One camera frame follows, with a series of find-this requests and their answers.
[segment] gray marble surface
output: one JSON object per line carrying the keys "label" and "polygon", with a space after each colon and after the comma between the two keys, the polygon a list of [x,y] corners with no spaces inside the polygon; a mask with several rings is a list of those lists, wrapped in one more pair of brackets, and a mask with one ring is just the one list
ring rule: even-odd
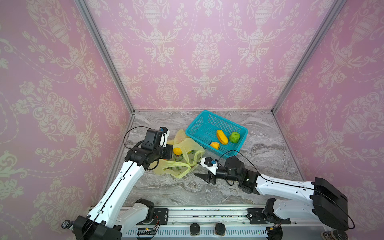
{"label": "gray marble surface", "polygon": [[[289,180],[302,180],[289,150],[279,133],[272,118],[270,110],[257,111],[215,111],[248,129],[248,136],[241,149],[261,173],[272,177]],[[165,126],[170,130],[173,139],[180,129],[186,129],[189,124],[200,114],[199,111],[179,112],[136,112],[133,127],[148,126],[159,129]],[[128,146],[132,146],[144,139],[147,129],[139,127],[132,130],[128,137]],[[214,153],[206,150],[205,157],[211,156],[218,159]],[[247,169],[252,165],[237,155]],[[237,187],[237,183],[228,186],[223,180],[217,180],[216,185],[207,184],[196,177],[194,173],[206,173],[207,169],[198,166],[182,179],[171,175],[156,175],[146,171],[133,187],[124,206],[132,206],[136,200],[144,198],[155,205],[211,205],[211,204],[265,204],[271,196],[246,194]]]}

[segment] green vegetable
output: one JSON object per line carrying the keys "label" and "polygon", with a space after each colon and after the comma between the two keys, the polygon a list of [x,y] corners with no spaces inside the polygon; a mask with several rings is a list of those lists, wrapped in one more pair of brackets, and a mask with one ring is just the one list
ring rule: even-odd
{"label": "green vegetable", "polygon": [[240,140],[240,133],[238,132],[233,132],[231,133],[231,136],[229,136],[229,141],[233,143],[238,143],[239,140]]}

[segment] floral pattern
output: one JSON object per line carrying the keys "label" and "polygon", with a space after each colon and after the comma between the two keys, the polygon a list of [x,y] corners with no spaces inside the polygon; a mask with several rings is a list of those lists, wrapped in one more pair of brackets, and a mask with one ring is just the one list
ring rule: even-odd
{"label": "floral pattern", "polygon": [[0,239],[72,240],[98,201],[130,116],[106,69],[73,1],[1,1]]}
{"label": "floral pattern", "polygon": [[86,3],[135,109],[268,109],[333,0]]}
{"label": "floral pattern", "polygon": [[305,177],[348,197],[351,239],[384,226],[383,33],[383,1],[347,1],[277,112]]}

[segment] blue basket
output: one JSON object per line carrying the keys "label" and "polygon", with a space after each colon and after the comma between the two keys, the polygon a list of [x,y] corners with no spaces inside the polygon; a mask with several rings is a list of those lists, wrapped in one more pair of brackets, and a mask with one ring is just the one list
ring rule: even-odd
{"label": "blue basket", "polygon": [[[237,143],[229,142],[227,145],[223,145],[217,139],[217,130],[222,130],[228,138],[232,132],[238,132],[240,133],[240,139]],[[221,156],[229,150],[240,151],[247,137],[248,129],[230,120],[220,117],[219,115],[211,113],[210,111],[203,111],[189,125],[185,133],[200,146],[211,150],[218,156]],[[219,150],[216,150],[210,146],[212,142],[218,142],[220,144]],[[228,157],[235,156],[236,154],[237,152],[231,151],[225,154],[223,158],[226,159]]]}

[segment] pink wallpaper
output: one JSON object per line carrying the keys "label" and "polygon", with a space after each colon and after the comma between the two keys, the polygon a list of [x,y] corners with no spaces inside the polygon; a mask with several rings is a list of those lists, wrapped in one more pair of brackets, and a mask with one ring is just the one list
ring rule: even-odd
{"label": "pink wallpaper", "polygon": [[306,178],[348,197],[353,240],[384,227],[383,35],[384,1],[347,1],[277,113]]}
{"label": "pink wallpaper", "polygon": [[73,239],[129,113],[73,1],[0,3],[0,239]]}
{"label": "pink wallpaper", "polygon": [[135,109],[270,109],[333,0],[87,0]]}

